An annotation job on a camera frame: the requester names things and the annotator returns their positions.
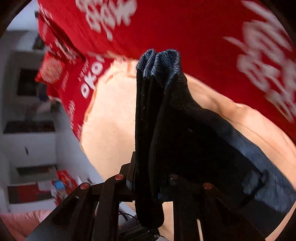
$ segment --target screw head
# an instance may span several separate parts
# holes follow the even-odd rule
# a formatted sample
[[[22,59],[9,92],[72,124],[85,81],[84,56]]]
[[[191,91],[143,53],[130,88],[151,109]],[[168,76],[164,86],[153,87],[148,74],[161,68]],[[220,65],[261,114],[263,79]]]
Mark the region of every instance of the screw head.
[[[88,187],[89,187],[89,183],[80,184],[80,189],[82,189],[82,190],[88,189]]]
[[[115,180],[118,180],[118,181],[122,180],[123,178],[124,178],[124,175],[122,175],[122,174],[117,174],[115,176]]]
[[[171,180],[176,180],[176,179],[178,179],[178,175],[177,175],[177,174],[170,174],[170,175],[169,175],[169,178],[170,178]]]
[[[210,190],[212,188],[213,188],[213,184],[211,184],[211,183],[204,183],[204,189]]]

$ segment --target white cabinet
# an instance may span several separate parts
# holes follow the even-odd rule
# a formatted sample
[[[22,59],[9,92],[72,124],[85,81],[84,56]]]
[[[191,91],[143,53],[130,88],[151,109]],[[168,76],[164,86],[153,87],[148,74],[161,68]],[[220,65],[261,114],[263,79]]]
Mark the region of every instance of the white cabinet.
[[[4,134],[1,149],[14,167],[56,164],[55,132]]]

